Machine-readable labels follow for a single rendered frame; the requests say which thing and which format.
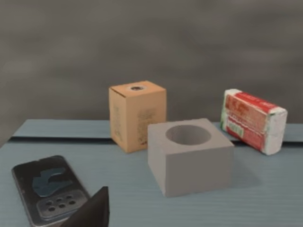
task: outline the mobile phone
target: mobile phone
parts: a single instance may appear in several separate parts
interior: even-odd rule
[[[17,165],[12,174],[31,227],[59,227],[89,200],[62,156]]]

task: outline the dark pointed object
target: dark pointed object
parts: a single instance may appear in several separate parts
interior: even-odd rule
[[[78,211],[71,215],[61,227],[108,227],[108,187],[102,187]]]

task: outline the circular hole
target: circular hole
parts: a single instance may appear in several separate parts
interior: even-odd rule
[[[50,212],[55,211],[55,207],[50,207],[50,208],[48,208],[48,211],[50,211]]]
[[[65,207],[65,204],[63,204],[63,203],[59,205],[59,208],[64,208],[64,207]]]
[[[133,91],[140,91],[140,90],[143,90],[144,89],[144,87],[142,87],[142,86],[133,86],[133,87],[131,87],[131,90],[133,90]]]
[[[47,201],[47,202],[46,202],[46,205],[47,205],[47,206],[50,206],[50,205],[52,205],[52,204],[53,204],[52,201]]]
[[[195,125],[178,125],[167,130],[166,137],[182,145],[199,145],[209,141],[211,134]]]

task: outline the black object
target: black object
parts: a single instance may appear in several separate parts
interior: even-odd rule
[[[102,187],[91,199],[78,209],[61,227],[108,227],[108,187]]]
[[[90,198],[62,156],[17,165],[12,173],[32,227],[58,226]]]

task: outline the brown box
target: brown box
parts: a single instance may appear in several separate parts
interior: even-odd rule
[[[166,122],[166,89],[149,81],[109,88],[111,138],[126,152],[147,148],[147,126]]]

